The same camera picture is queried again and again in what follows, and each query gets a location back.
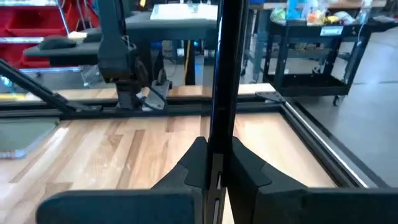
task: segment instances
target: workbench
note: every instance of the workbench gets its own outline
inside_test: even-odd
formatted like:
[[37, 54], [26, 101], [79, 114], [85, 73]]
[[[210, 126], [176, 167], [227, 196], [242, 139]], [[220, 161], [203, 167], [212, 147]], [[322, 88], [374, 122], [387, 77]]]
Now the workbench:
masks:
[[[373, 1], [373, 9], [380, 9], [386, 5], [385, 0]], [[244, 45], [244, 59], [243, 59], [243, 71], [245, 71], [248, 61], [253, 63], [252, 74], [253, 83], [257, 83], [259, 80], [259, 75], [261, 72], [261, 60], [266, 56], [264, 53], [264, 47], [267, 44], [268, 27], [270, 23], [270, 15], [273, 9], [286, 8], [286, 2], [267, 2], [262, 5], [249, 5], [248, 13], [248, 23], [246, 27], [246, 41]], [[332, 11], [358, 11], [361, 7], [361, 1], [349, 1], [349, 0], [339, 0], [336, 3], [331, 3], [329, 9]], [[250, 51], [251, 39], [252, 39], [252, 27], [254, 24], [254, 11], [256, 11], [257, 24], [257, 37], [253, 38], [255, 43], [254, 52]], [[289, 57], [292, 58], [317, 58], [319, 55], [324, 55], [325, 52], [320, 50], [309, 50], [308, 52], [302, 52], [298, 50], [290, 50]]]
[[[239, 94], [272, 91], [241, 85]], [[114, 89], [62, 90], [68, 99], [114, 98]], [[170, 96], [209, 95], [182, 86]], [[37, 100], [28, 96], [28, 100]], [[62, 121], [25, 159], [0, 161], [0, 223], [34, 223], [36, 206], [70, 189], [148, 189], [182, 157], [197, 136], [208, 137], [210, 118], [90, 119]], [[336, 184], [279, 113], [237, 114], [234, 135], [259, 157], [310, 187]], [[233, 223], [226, 200], [223, 223]]]

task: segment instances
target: wooden floor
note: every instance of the wooden floor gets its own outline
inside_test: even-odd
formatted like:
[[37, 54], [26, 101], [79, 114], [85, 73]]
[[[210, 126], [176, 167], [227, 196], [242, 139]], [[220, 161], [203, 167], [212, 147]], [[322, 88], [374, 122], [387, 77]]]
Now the wooden floor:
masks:
[[[27, 158], [0, 161], [0, 223], [34, 223], [37, 204], [68, 189], [150, 188], [197, 136], [208, 136], [209, 123], [200, 116], [62, 121]], [[285, 174], [335, 186], [281, 115], [239, 114], [235, 124], [234, 135]], [[227, 200], [223, 223], [233, 223]]]

